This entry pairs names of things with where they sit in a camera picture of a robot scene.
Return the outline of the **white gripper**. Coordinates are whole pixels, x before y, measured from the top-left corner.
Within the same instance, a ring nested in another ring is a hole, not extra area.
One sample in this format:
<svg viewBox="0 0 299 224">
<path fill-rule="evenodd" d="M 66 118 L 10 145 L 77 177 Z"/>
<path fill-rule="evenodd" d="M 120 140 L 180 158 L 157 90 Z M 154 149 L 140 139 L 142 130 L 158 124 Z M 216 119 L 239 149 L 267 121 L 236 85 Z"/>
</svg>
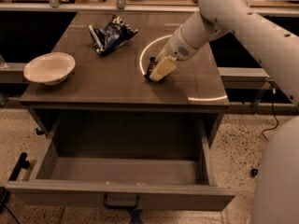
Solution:
<svg viewBox="0 0 299 224">
<path fill-rule="evenodd" d="M 181 29 L 177 28 L 170 36 L 167 46 L 164 46 L 155 57 L 156 64 L 150 71 L 149 79 L 155 82 L 160 81 L 177 68 L 177 60 L 187 61 L 197 52 L 198 49 L 189 45 L 184 39 Z"/>
</svg>

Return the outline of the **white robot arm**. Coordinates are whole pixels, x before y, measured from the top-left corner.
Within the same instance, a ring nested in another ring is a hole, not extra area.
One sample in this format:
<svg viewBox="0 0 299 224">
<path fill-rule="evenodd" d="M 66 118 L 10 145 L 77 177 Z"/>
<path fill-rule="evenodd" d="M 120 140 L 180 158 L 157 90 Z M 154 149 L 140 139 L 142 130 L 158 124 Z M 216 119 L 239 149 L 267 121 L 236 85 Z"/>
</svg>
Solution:
<svg viewBox="0 0 299 224">
<path fill-rule="evenodd" d="M 299 37 L 253 12 L 246 0 L 198 0 L 199 10 L 171 35 L 149 78 L 158 81 L 208 41 L 229 32 L 299 106 Z M 299 224 L 299 117 L 271 137 L 257 175 L 250 224 Z"/>
</svg>

